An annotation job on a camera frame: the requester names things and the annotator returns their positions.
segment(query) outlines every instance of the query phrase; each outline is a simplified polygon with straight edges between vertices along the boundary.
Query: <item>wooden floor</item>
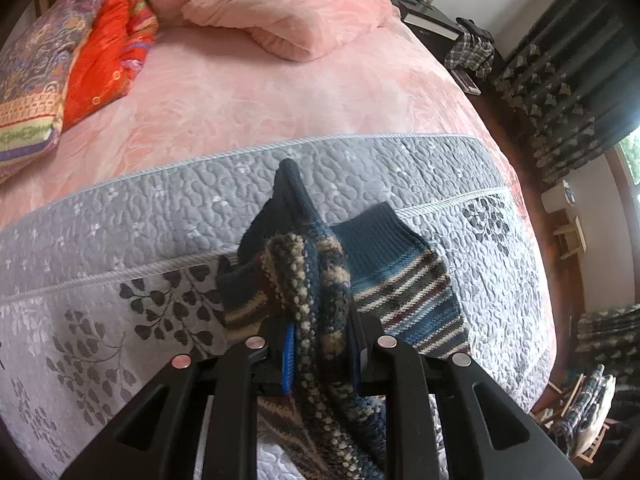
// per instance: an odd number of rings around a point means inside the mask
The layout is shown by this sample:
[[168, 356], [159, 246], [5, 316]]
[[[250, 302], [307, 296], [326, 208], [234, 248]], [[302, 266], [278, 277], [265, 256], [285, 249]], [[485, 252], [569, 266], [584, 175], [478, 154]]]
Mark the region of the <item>wooden floor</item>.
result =
[[[566, 213], [564, 211], [554, 214], [545, 212], [540, 199], [544, 189], [536, 177], [532, 158], [518, 141], [514, 140], [519, 132], [531, 128], [530, 123], [516, 115], [491, 89], [485, 89], [481, 96], [469, 97], [492, 137], [514, 167], [522, 186], [525, 204], [542, 252], [556, 324], [558, 357], [551, 372], [551, 381], [561, 384], [571, 351], [575, 346], [572, 342], [575, 323], [584, 312], [578, 257], [572, 256], [561, 261], [559, 241], [553, 236], [555, 227], [567, 222]], [[546, 405], [549, 396], [550, 392], [546, 391], [536, 407]]]

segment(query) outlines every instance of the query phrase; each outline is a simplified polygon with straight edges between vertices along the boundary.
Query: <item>gray quilted bedspread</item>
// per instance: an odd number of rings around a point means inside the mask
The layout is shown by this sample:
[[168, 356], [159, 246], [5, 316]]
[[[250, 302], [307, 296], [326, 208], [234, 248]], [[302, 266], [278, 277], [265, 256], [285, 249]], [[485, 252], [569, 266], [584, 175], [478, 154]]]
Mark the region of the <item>gray quilted bedspread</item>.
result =
[[[329, 224], [388, 201], [442, 254], [475, 359], [525, 409], [552, 363], [537, 248], [464, 135], [289, 141], [123, 176], [0, 234], [0, 415], [45, 479], [174, 354], [219, 354], [214, 276], [293, 158]], [[278, 446], [260, 478], [290, 478]]]

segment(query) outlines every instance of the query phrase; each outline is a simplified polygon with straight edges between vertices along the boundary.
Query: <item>ribbed hem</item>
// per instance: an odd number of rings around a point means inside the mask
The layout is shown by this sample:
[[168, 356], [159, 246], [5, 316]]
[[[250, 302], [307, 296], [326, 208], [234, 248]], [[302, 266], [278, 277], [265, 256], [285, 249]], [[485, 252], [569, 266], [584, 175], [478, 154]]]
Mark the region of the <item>ribbed hem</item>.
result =
[[407, 254], [428, 248], [386, 202], [332, 226], [332, 230], [347, 255], [352, 281], [377, 274]]

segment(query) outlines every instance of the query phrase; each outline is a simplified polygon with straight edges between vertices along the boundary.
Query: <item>folded plaid cloth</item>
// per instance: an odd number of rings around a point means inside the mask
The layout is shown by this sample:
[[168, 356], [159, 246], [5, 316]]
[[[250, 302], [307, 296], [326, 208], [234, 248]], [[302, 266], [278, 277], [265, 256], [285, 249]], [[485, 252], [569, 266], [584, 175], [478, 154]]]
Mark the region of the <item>folded plaid cloth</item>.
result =
[[556, 446], [571, 456], [575, 449], [575, 437], [580, 423], [587, 412], [590, 412], [592, 404], [598, 399], [604, 386], [602, 381], [604, 366], [598, 365], [590, 377], [584, 381], [574, 404], [566, 412], [564, 418], [556, 422], [550, 430], [550, 437]]
[[444, 66], [453, 70], [457, 66], [476, 72], [484, 79], [491, 73], [495, 50], [490, 41], [478, 38], [467, 31], [460, 34], [453, 48], [444, 59]]
[[216, 281], [231, 342], [254, 334], [267, 316], [290, 313], [293, 364], [283, 376], [292, 379], [291, 394], [261, 397], [260, 416], [307, 480], [384, 478], [384, 402], [357, 396], [348, 383], [354, 301], [423, 352], [468, 351], [437, 253], [387, 204], [329, 227], [290, 159], [280, 163], [273, 197], [242, 238], [238, 264], [223, 260]]

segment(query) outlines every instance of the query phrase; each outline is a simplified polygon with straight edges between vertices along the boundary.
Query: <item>knitted sweater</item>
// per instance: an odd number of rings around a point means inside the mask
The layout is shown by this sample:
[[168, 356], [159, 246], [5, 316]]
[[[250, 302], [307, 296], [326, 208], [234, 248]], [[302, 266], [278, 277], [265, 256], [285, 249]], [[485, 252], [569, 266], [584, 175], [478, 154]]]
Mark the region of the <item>knitted sweater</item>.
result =
[[298, 167], [283, 160], [273, 197], [242, 238], [238, 264], [220, 263], [218, 291], [230, 342], [256, 333], [267, 316], [294, 319], [291, 394], [260, 398], [263, 422], [312, 479], [380, 479], [385, 407], [348, 380], [346, 328], [353, 301], [387, 333], [445, 357], [468, 350], [458, 300], [441, 258], [387, 204], [329, 227]]

